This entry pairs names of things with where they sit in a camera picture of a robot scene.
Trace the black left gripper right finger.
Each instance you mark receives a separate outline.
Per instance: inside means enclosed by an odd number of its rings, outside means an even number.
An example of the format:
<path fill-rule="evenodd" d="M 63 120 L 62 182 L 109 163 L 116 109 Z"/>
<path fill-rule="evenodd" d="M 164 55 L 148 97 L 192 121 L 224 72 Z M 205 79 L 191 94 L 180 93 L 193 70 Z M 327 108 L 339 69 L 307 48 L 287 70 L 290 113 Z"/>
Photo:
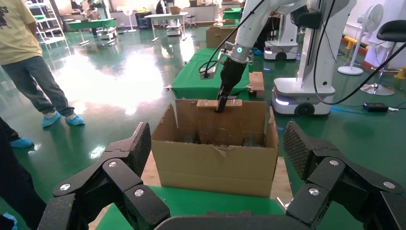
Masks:
<path fill-rule="evenodd" d="M 317 228 L 330 204 L 342 205 L 366 230 L 403 230 L 406 197 L 397 182 L 346 158 L 331 142 L 288 122 L 283 149 L 303 180 L 286 215 Z"/>

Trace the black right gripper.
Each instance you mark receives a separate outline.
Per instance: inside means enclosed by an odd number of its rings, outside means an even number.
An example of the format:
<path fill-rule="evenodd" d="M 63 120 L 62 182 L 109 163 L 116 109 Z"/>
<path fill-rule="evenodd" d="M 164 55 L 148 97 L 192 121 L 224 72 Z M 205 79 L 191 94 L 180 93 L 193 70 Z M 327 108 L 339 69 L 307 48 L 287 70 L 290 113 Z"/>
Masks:
<path fill-rule="evenodd" d="M 225 60 L 220 72 L 221 85 L 217 96 L 216 113 L 222 113 L 232 89 L 241 81 L 247 63 L 239 63 L 230 58 Z"/>

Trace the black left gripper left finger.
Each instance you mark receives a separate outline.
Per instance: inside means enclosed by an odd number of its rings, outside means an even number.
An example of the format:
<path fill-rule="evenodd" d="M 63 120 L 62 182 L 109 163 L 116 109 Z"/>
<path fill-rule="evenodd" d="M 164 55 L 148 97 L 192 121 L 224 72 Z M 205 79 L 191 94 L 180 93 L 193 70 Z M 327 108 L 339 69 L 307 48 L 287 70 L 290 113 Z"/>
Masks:
<path fill-rule="evenodd" d="M 133 229 L 155 229 L 170 210 L 142 181 L 150 151 L 150 127 L 141 122 L 131 137 L 111 143 L 96 163 L 54 188 L 38 228 L 87 230 L 114 204 Z"/>

